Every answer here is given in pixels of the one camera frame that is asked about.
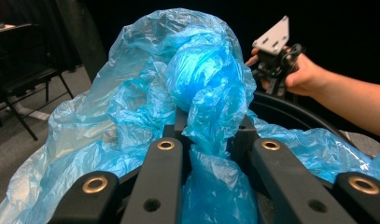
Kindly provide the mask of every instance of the brass screw insert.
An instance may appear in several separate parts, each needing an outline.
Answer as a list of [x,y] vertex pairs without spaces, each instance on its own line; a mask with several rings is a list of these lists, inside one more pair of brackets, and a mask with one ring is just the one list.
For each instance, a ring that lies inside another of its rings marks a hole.
[[272,151],[280,149],[280,145],[274,141],[263,141],[262,146]]
[[374,184],[374,182],[366,179],[366,178],[363,178],[363,177],[360,177],[360,176],[350,176],[349,179],[349,184],[363,192],[363,193],[367,193],[367,194],[378,194],[380,192],[380,189],[378,188],[378,186],[376,186]]
[[175,143],[172,141],[161,141],[158,143],[158,148],[160,150],[170,150],[175,147]]
[[82,186],[82,190],[85,193],[89,193],[89,194],[91,194],[91,193],[97,193],[97,192],[100,192],[100,191],[102,191],[103,189],[106,188],[107,182],[108,182],[107,179],[103,175],[92,176]]

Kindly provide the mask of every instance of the human hand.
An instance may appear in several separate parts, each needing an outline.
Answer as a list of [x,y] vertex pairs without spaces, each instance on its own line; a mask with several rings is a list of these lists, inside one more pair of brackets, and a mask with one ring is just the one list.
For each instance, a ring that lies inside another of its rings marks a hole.
[[[253,56],[246,62],[247,66],[257,62],[259,59],[258,52],[258,49],[251,50]],[[286,77],[286,88],[294,94],[312,96],[315,91],[323,86],[323,74],[326,73],[326,70],[312,62],[303,53],[298,56],[297,65],[299,69]],[[262,87],[267,90],[269,81],[262,78],[260,82]]]

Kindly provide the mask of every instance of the black chair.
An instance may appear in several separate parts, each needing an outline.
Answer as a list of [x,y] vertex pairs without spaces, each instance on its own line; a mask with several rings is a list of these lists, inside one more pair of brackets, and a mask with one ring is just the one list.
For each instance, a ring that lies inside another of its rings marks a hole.
[[[66,91],[49,99],[49,82],[53,77],[60,78]],[[43,90],[46,98],[42,106],[24,115],[18,113],[14,106],[16,103]],[[37,140],[23,119],[66,94],[74,98],[62,77],[62,71],[50,65],[48,40],[41,26],[24,24],[0,30],[0,104],[6,104],[0,110],[9,107],[27,132]]]

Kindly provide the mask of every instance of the screw hole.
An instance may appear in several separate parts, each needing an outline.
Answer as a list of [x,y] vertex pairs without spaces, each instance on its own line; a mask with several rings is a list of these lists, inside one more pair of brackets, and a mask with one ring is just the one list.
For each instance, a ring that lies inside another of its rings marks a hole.
[[360,176],[350,176],[349,184],[354,188],[366,194],[379,194],[379,187],[369,179]]
[[269,150],[278,150],[280,148],[280,145],[273,141],[264,141],[262,146]]
[[158,199],[147,199],[143,207],[148,212],[155,212],[161,207],[161,202]]
[[309,207],[311,207],[315,212],[326,213],[327,206],[318,200],[311,200],[308,203]]
[[107,186],[107,179],[105,176],[92,176],[82,186],[85,193],[97,193],[102,191]]
[[158,148],[161,150],[169,150],[175,147],[175,143],[171,141],[161,141],[158,144]]

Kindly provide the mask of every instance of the gray carpet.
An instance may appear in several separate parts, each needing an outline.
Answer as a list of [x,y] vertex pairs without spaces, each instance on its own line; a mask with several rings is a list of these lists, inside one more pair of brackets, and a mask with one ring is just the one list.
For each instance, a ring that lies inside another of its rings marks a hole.
[[[63,72],[63,78],[66,80],[74,96],[87,91],[91,86],[90,79],[83,66],[80,66],[74,73]],[[50,98],[62,92],[64,92],[64,86],[61,80],[56,77],[50,82]],[[41,91],[23,100],[22,105],[36,108],[40,106],[40,102],[41,104],[43,103],[44,97],[45,92]],[[51,113],[63,101],[70,99],[70,96],[66,94],[40,109],[40,111]],[[3,109],[0,111],[0,116],[3,121],[3,127],[0,127],[0,202],[2,202],[6,197],[9,180],[15,171],[27,158],[45,144],[48,137],[48,122],[34,118],[25,118],[25,122],[38,137],[38,141],[35,141],[10,112]]]

